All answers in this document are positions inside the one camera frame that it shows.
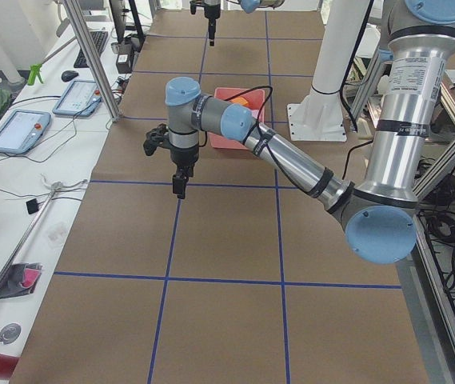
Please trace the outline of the teach pendant tablet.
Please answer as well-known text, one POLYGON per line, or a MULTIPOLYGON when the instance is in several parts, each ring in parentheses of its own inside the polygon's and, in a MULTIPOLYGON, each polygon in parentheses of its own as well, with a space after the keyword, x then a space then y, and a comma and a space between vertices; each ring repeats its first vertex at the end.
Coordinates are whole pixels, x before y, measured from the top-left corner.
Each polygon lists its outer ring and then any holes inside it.
POLYGON ((0 153, 24 154, 44 135, 51 115, 35 110, 15 110, 0 126, 0 153))
POLYGON ((52 112, 57 116, 89 117, 101 101, 100 91, 94 81, 74 79, 69 82, 52 112))

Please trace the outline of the pink and grey pouch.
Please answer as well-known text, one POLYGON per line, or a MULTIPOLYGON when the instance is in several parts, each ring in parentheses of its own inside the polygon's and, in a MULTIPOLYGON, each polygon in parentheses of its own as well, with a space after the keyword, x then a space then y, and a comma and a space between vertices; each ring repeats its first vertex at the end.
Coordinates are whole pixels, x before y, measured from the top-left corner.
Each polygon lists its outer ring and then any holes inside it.
POLYGON ((0 299, 32 294, 41 275, 41 263, 13 264, 0 282, 0 299))

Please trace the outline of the black rectangular box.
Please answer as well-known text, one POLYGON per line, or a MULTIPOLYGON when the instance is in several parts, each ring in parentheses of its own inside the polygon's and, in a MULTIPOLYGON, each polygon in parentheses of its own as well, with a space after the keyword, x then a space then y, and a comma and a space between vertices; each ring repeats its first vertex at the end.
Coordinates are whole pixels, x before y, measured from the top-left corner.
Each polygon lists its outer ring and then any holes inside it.
POLYGON ((134 48, 131 44, 118 45, 116 67, 119 74, 130 74, 134 64, 134 48))

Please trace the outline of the near teach pendant tablet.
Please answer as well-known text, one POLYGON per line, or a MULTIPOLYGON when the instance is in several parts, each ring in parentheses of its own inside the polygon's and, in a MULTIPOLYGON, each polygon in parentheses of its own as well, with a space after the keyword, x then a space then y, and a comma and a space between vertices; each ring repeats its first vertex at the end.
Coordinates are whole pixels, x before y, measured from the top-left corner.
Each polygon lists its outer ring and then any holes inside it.
POLYGON ((15 110, 0 126, 0 153, 24 154, 44 135, 51 115, 35 110, 15 110))

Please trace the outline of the orange foam block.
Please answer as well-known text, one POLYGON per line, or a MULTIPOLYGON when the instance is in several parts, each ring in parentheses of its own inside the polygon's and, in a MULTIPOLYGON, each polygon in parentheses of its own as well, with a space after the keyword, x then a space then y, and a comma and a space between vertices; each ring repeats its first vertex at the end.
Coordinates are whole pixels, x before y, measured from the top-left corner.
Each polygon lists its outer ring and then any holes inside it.
POLYGON ((249 102, 247 99, 243 97, 236 97, 231 100, 232 103, 244 106, 244 107, 249 107, 249 102))

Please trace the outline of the pink plastic bin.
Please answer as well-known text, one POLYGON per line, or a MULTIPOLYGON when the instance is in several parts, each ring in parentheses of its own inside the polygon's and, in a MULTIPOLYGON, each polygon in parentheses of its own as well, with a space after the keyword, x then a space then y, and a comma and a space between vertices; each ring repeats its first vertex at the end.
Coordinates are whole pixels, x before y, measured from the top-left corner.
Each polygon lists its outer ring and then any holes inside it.
POLYGON ((218 87, 214 91, 214 97, 221 100, 228 98, 243 97, 248 100, 249 107, 241 105, 229 106, 221 116, 220 134, 208 133, 210 145, 215 149, 224 150, 247 150, 240 143, 249 132, 252 126, 248 110, 253 118, 259 118, 264 122, 265 91, 263 89, 248 90, 241 88, 218 87))

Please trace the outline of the far teach pendant tablet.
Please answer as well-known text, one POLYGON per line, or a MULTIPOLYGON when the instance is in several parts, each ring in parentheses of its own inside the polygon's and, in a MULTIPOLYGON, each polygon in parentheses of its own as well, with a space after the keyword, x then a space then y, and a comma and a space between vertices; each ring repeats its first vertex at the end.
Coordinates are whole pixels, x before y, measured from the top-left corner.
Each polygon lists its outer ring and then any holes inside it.
POLYGON ((74 79, 69 82, 52 112, 57 116, 89 117, 101 101, 100 91, 94 81, 74 79))

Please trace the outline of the white pedestal column base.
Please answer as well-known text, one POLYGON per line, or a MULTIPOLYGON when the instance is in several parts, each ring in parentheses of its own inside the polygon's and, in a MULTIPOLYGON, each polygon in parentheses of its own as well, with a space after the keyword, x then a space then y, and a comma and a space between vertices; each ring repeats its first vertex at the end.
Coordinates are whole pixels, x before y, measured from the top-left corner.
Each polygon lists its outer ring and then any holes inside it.
POLYGON ((332 2, 310 92, 301 103, 287 106, 292 140, 346 141, 341 90, 372 7, 370 0, 332 2))

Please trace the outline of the aluminium frame post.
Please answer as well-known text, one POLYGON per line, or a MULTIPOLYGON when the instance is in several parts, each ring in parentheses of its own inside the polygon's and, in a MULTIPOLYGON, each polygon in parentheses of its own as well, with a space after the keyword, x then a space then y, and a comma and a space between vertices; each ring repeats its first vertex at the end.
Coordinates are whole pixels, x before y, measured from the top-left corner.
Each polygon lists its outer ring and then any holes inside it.
POLYGON ((98 86, 102 101, 109 112, 111 122, 117 122, 121 117, 121 113, 113 96, 113 91, 111 90, 98 50, 94 45, 89 28, 82 15, 82 9, 76 0, 62 0, 62 4, 66 11, 67 18, 70 20, 70 24, 73 27, 78 44, 85 55, 94 81, 98 86))

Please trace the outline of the green handled grabber tool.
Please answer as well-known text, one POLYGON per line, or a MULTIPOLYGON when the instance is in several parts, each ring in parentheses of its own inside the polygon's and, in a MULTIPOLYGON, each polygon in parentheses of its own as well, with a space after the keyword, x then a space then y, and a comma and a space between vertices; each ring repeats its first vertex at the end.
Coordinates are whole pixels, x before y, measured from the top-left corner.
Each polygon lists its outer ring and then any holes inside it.
POLYGON ((68 45, 70 45, 72 42, 74 42, 77 38, 73 37, 61 46, 59 46, 54 52, 46 56, 40 63, 33 64, 30 66, 30 74, 27 80, 27 85, 32 86, 35 84, 35 80, 38 79, 40 83, 43 83, 42 76, 41 76, 41 68, 42 66, 51 60, 54 56, 59 54, 62 50, 64 50, 68 45))

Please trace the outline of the black computer mouse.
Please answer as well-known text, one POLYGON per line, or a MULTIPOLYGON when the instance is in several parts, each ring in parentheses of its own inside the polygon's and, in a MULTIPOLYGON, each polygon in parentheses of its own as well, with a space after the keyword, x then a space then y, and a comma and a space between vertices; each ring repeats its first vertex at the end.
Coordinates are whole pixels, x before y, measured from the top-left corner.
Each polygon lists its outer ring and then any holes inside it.
POLYGON ((71 80, 75 79, 79 73, 75 70, 65 70, 61 74, 61 80, 63 82, 70 82, 71 80))

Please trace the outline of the black computer monitor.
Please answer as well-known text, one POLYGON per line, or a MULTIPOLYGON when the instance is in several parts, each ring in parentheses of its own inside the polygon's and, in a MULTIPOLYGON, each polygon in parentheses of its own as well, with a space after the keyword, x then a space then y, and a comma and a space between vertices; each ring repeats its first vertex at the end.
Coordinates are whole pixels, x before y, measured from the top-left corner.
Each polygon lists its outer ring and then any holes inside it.
POLYGON ((134 0, 128 0, 128 5, 124 0, 109 0, 110 12, 114 22, 117 42, 121 43, 125 39, 126 30, 132 30, 137 38, 143 36, 142 26, 138 17, 138 8, 134 0), (126 17, 131 14, 133 25, 126 24, 126 17))

